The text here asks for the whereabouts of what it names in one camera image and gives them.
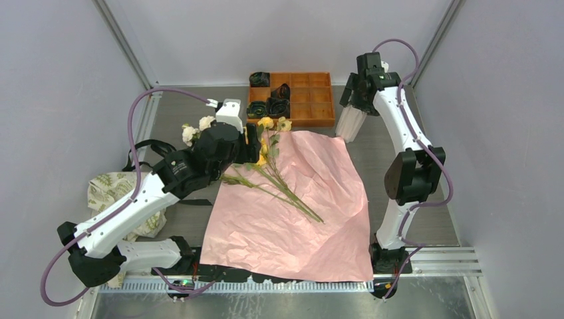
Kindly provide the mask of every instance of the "gray wall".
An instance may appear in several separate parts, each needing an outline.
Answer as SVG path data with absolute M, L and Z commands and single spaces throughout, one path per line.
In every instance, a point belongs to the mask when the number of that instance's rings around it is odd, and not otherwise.
M 4 1 L 0 10 L 0 318 L 70 318 L 43 304 L 39 279 L 80 222 L 88 180 L 124 164 L 126 115 L 143 91 L 91 1 Z M 67 262 L 47 288 L 81 290 Z
M 423 51 L 451 0 L 107 0 L 145 73 L 160 85 L 247 85 L 251 72 L 331 72 L 398 37 Z M 382 48 L 405 74 L 400 45 Z
M 466 1 L 416 88 L 501 318 L 561 318 L 563 13 L 556 0 Z

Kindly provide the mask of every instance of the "pink tissue paper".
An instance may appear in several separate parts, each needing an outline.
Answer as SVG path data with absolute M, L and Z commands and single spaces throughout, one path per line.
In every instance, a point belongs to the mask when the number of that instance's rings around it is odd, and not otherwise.
M 308 131 L 280 134 L 277 167 L 325 223 L 258 189 L 222 184 L 200 262 L 288 279 L 372 280 L 368 199 L 345 142 Z M 268 182 L 237 170 L 255 184 Z M 226 174 L 237 175 L 232 167 Z

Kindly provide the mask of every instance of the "metal floor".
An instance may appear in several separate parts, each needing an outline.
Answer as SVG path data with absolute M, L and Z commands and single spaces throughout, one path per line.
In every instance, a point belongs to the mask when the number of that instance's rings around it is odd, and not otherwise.
M 403 278 L 384 303 L 368 292 L 203 294 L 172 303 L 160 294 L 99 294 L 92 319 L 476 318 L 462 277 Z
M 243 105 L 247 105 L 247 87 L 202 87 L 188 88 L 191 92 L 223 101 L 225 98 L 238 98 Z M 343 92 L 342 86 L 333 87 L 333 100 L 337 120 L 343 109 L 338 101 Z M 419 120 L 418 111 L 413 95 L 408 90 L 408 99 L 412 111 Z M 178 149 L 185 148 L 182 142 L 182 124 L 198 125 L 202 116 L 213 115 L 211 108 L 206 108 L 200 101 L 176 93 L 165 92 L 160 99 L 151 138 L 171 143 Z M 335 136 L 335 128 L 308 128 L 328 136 Z M 380 117 L 369 116 L 360 129 L 356 140 L 347 144 L 347 150 L 352 162 L 362 177 L 366 194 L 368 195 L 368 209 L 370 211 L 370 228 L 372 233 L 380 227 L 388 205 L 388 197 L 384 191 L 384 174 L 395 158 L 392 140 Z M 145 160 L 156 163 L 159 156 L 148 151 Z M 209 199 L 215 201 L 219 183 L 192 193 L 188 199 Z M 443 200 L 440 190 L 431 195 L 430 201 Z M 165 224 L 156 240 L 167 239 L 172 235 L 186 238 L 193 246 L 200 246 L 204 241 L 204 233 L 208 224 L 211 207 L 174 205 L 167 208 Z M 458 245 L 458 240 L 452 226 L 450 215 L 446 207 L 424 208 L 417 212 L 407 238 L 411 241 L 428 245 Z

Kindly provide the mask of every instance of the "yellow rose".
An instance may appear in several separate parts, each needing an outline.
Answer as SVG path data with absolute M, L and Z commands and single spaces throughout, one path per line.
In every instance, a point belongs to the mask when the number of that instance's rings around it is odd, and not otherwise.
M 263 156 L 263 154 L 260 155 L 259 161 L 257 162 L 258 166 L 263 166 L 266 164 L 266 158 Z
M 264 154 L 265 156 L 268 154 L 268 144 L 266 144 L 264 138 L 261 138 L 261 154 Z
M 284 116 L 278 119 L 277 130 L 280 132 L 288 132 L 292 129 L 292 121 L 287 120 Z
M 265 129 L 269 129 L 269 128 L 274 127 L 274 121 L 271 118 L 269 118 L 268 116 L 260 119 L 258 124 L 264 126 Z

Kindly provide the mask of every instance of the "orange tray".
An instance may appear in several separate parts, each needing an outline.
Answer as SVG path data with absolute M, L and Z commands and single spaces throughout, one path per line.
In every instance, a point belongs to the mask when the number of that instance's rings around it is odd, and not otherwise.
M 286 83 L 290 86 L 290 121 L 298 127 L 333 127 L 335 125 L 335 107 L 333 89 L 328 72 L 278 73 L 270 74 L 270 87 L 249 88 L 248 103 L 263 101 L 270 93 Z M 249 123 L 259 119 L 249 118 Z

